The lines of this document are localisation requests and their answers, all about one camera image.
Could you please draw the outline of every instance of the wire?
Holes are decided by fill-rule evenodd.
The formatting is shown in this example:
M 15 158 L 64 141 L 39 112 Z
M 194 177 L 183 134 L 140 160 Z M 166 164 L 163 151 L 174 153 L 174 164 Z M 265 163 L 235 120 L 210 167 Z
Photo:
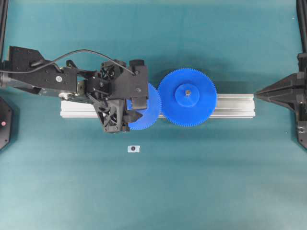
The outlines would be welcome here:
M 131 73 L 132 75 L 135 75 L 135 73 L 134 73 L 133 71 L 131 71 L 130 69 L 128 69 L 128 68 L 124 67 L 123 65 L 117 63 L 117 62 L 114 61 L 112 58 L 108 57 L 107 55 L 101 54 L 101 53 L 98 53 L 98 52 L 96 52 L 96 51 L 89 50 L 89 49 L 78 49 L 78 50 L 71 51 L 71 52 L 69 52 L 69 53 L 67 53 L 67 54 L 64 54 L 64 55 L 62 55 L 62 56 L 60 56 L 60 57 L 54 59 L 54 60 L 51 61 L 51 62 L 48 62 L 48 63 L 46 63 L 46 64 L 44 64 L 44 65 L 42 65 L 42 66 L 40 66 L 40 67 L 37 67 L 37 68 L 35 68 L 35 69 L 33 69 L 33 70 L 30 70 L 30 71 L 15 72 L 15 71 L 6 71 L 6 70 L 1 70 L 1 69 L 0 69 L 0 72 L 2 72 L 2 73 L 12 73 L 12 74 L 27 74 L 27 73 L 34 73 L 34 72 L 36 72 L 36 71 L 38 71 L 38 70 L 40 70 L 40 69 L 42 69 L 42 68 L 45 68 L 46 66 L 52 65 L 53 63 L 55 63 L 55 62 L 57 62 L 57 61 L 59 61 L 59 60 L 65 58 L 65 57 L 67 57 L 67 56 L 69 56 L 69 55 L 76 54 L 76 53 L 81 53 L 81 52 L 88 52 L 88 53 L 92 53 L 92 54 L 96 54 L 96 55 L 102 56 L 102 57 L 108 59 L 109 61 L 111 61 L 112 63 L 114 63 L 115 65 L 117 65 L 117 66 L 119 66 L 119 67 L 122 67 L 123 69 L 125 69 L 126 71 L 128 71 L 129 73 Z

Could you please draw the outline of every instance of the metal rail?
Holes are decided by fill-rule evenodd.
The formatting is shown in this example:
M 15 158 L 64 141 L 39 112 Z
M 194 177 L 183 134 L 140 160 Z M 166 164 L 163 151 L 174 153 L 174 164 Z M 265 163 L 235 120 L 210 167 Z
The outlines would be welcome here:
M 61 102 L 61 113 L 64 118 L 95 118 L 97 114 L 91 104 Z M 210 118 L 253 118 L 255 102 L 253 94 L 218 94 L 217 106 Z

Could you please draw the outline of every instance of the small label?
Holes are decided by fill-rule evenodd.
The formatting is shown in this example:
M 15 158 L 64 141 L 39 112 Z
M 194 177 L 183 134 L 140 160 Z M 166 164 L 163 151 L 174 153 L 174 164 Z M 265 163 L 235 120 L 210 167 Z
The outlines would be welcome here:
M 140 152 L 141 147 L 139 145 L 129 145 L 128 152 Z

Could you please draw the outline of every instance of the teal table surface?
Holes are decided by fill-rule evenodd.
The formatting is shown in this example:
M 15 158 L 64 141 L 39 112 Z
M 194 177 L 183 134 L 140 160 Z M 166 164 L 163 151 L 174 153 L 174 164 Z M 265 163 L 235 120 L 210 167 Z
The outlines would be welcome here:
M 80 48 L 141 58 L 155 87 L 195 68 L 218 93 L 254 93 L 297 72 L 301 52 L 295 0 L 11 0 L 9 45 L 46 59 Z M 105 61 L 70 58 L 82 69 Z M 0 153 L 1 230 L 306 229 L 307 151 L 285 108 L 256 100 L 253 119 L 160 119 L 110 135 L 97 119 L 61 118 L 59 98 L 0 96 L 15 112 Z

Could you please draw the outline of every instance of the black bracket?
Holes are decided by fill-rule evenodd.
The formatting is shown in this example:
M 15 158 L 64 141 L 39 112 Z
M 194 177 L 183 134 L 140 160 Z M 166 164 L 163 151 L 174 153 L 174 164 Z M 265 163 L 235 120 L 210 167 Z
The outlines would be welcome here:
M 307 148 L 307 1 L 296 1 L 303 53 L 297 55 L 299 72 L 257 92 L 257 97 L 295 113 L 297 138 Z

